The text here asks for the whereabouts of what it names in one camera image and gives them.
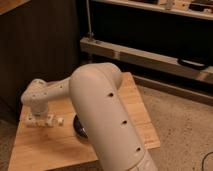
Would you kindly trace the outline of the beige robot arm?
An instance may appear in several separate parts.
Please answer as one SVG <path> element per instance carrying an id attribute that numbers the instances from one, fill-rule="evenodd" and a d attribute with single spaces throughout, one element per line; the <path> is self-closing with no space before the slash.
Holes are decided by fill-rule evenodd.
<path id="1" fill-rule="evenodd" d="M 158 171 L 119 97 L 121 84 L 116 65 L 86 64 L 52 84 L 33 80 L 21 102 L 38 122 L 46 118 L 49 101 L 70 98 L 104 171 Z"/>

